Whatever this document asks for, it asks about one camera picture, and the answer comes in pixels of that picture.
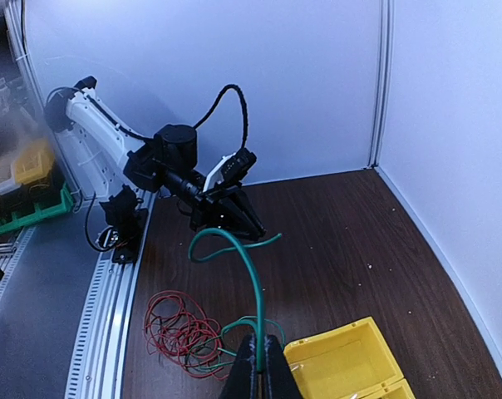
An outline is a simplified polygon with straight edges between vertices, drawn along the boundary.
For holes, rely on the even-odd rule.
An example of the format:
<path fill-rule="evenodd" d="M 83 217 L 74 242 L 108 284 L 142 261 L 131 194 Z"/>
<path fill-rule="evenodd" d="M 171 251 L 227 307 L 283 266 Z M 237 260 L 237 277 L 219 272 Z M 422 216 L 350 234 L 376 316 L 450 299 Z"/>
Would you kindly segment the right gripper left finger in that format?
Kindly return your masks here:
<path fill-rule="evenodd" d="M 219 398 L 255 399 L 257 397 L 257 338 L 255 334 L 248 334 L 239 345 L 236 358 Z"/>

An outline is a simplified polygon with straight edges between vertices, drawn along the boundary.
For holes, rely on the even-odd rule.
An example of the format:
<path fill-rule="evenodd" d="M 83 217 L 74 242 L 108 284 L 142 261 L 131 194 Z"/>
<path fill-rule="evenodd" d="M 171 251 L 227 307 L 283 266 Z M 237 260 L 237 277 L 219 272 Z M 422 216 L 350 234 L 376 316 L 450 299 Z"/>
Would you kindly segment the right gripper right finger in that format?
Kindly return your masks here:
<path fill-rule="evenodd" d="M 268 334 L 264 338 L 264 370 L 262 395 L 267 399 L 302 399 L 278 338 Z"/>

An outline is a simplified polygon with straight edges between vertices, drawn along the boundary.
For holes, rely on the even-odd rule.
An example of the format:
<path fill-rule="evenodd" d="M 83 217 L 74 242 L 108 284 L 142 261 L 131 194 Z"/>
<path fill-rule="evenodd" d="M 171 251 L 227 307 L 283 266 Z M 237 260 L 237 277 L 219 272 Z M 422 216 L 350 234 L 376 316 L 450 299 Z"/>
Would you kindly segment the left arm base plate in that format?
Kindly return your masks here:
<path fill-rule="evenodd" d="M 129 185 L 122 185 L 117 195 L 99 203 L 111 228 L 111 237 L 104 246 L 98 245 L 113 253 L 113 263 L 134 264 L 138 260 L 149 215 L 143 203 L 144 200 Z"/>

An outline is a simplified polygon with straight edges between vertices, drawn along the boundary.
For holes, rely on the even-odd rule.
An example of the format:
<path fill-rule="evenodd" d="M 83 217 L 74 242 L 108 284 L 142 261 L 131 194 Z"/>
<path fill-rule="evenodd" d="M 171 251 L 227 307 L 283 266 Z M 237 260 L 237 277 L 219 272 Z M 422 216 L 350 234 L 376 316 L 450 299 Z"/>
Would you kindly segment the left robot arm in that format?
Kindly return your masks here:
<path fill-rule="evenodd" d="M 203 175 L 196 169 L 197 125 L 167 124 L 151 137 L 140 135 L 104 104 L 96 84 L 96 78 L 88 76 L 74 86 L 53 89 L 44 115 L 55 133 L 79 127 L 127 179 L 125 188 L 103 204 L 108 212 L 118 199 L 129 199 L 134 188 L 151 193 L 166 188 L 189 206 L 186 216 L 192 230 L 225 229 L 253 241 L 265 235 L 242 184 L 257 161 L 252 151 L 240 146 Z"/>

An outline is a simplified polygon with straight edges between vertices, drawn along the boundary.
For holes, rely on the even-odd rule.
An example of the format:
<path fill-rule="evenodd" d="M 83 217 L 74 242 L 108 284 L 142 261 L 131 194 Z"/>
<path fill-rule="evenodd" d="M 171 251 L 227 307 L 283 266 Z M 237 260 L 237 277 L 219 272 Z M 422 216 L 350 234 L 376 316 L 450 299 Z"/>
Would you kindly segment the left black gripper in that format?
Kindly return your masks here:
<path fill-rule="evenodd" d="M 188 189 L 192 229 L 217 227 L 239 239 L 257 241 L 266 234 L 262 221 L 241 185 L 216 186 L 207 192 L 192 186 Z"/>

